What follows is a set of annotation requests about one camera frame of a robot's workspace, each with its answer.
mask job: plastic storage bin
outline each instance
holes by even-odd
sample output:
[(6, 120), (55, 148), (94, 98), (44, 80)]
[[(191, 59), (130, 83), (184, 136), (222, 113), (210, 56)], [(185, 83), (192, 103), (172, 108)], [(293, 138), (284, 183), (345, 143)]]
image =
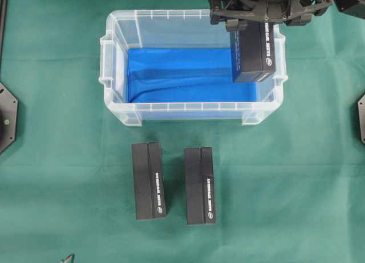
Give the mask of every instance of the plastic storage bin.
[(100, 39), (99, 82), (104, 102), (127, 126), (143, 120), (241, 119), (255, 125), (283, 102), (288, 79), (285, 37), (274, 28), (276, 73), (257, 83), (257, 102), (127, 103), (127, 62), (130, 48), (229, 48), (223, 23), (211, 25), (209, 10), (120, 10), (107, 18), (106, 35)]

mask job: blue fabric lining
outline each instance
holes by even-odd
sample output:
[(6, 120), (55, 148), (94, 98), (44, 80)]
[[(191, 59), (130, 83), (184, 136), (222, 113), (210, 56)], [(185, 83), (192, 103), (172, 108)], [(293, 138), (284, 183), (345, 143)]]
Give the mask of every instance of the blue fabric lining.
[(230, 49), (130, 49), (128, 102), (255, 102), (255, 83), (233, 83)]

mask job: green fabric surface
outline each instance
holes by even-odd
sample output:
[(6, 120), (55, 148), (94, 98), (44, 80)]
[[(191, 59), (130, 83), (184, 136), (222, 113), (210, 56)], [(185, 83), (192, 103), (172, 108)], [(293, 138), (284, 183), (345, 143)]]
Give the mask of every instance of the green fabric surface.
[[(238, 120), (122, 125), (103, 103), (99, 38), (119, 9), (207, 0), (9, 0), (1, 81), (19, 99), (0, 156), (0, 261), (364, 262), (365, 21), (332, 7), (286, 27), (283, 105)], [(131, 144), (163, 148), (168, 216), (136, 221)], [(212, 146), (217, 225), (187, 226), (183, 149)]]

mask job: black box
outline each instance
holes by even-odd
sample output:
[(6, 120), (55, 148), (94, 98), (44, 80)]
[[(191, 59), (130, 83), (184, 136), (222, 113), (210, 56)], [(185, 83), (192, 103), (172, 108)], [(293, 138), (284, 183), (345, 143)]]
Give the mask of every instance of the black box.
[(160, 144), (133, 144), (132, 157), (137, 219), (165, 217)]
[(365, 0), (334, 0), (338, 10), (365, 19)]
[(230, 33), (233, 82), (262, 82), (275, 71), (274, 26), (249, 22)]
[(188, 224), (216, 223), (212, 148), (185, 149)]

